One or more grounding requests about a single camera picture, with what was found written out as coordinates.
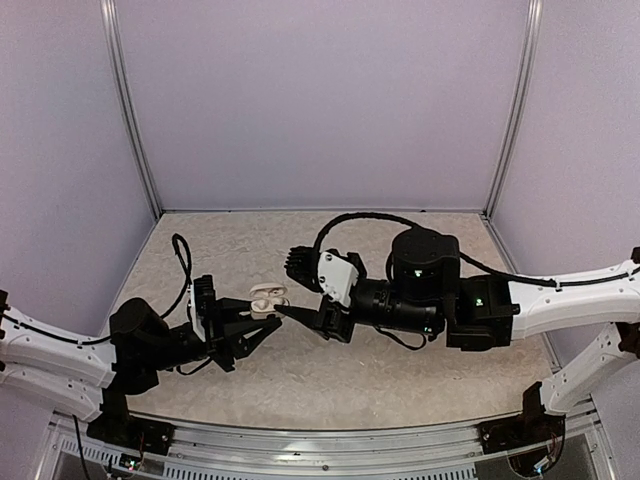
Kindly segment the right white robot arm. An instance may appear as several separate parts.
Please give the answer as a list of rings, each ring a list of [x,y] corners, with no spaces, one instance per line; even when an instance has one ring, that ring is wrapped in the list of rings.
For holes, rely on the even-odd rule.
[[[487,267],[465,278],[462,261],[454,236],[420,227],[393,239],[384,280],[369,278],[354,253],[295,247],[285,263],[288,276],[322,300],[314,310],[283,305],[279,312],[343,343],[361,324],[382,333],[443,337],[448,347],[469,352],[547,331],[601,325],[601,333],[566,367],[525,390],[519,414],[480,424],[487,453],[560,436],[579,400],[638,360],[637,260],[550,280]]]

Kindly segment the white earbud charging case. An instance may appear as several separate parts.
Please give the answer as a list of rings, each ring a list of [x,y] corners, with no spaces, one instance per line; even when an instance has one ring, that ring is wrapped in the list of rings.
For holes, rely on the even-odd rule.
[[[273,315],[280,317],[277,306],[289,306],[288,289],[278,283],[254,285],[249,291],[250,316],[254,320],[264,320]]]

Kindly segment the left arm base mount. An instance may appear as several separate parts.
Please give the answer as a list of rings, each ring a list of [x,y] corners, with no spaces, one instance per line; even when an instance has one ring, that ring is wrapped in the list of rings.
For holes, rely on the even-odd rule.
[[[174,433],[175,426],[168,422],[106,413],[90,422],[87,427],[87,435],[92,439],[143,454],[166,455]]]

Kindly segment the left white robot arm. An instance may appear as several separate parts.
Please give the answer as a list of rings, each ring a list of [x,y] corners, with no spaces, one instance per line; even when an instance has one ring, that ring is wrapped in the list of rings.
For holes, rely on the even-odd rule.
[[[162,371],[195,363],[231,372],[282,324],[253,318],[246,301],[205,293],[189,321],[170,327],[142,298],[110,317],[103,338],[50,327],[2,305],[1,381],[47,400],[87,425],[88,437],[143,452],[167,452],[172,424],[132,415],[127,399],[159,384]]]

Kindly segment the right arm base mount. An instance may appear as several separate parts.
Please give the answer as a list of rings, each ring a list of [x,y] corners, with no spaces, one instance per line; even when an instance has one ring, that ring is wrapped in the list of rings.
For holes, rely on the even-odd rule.
[[[549,442],[565,432],[565,416],[524,414],[481,422],[477,431],[484,454]]]

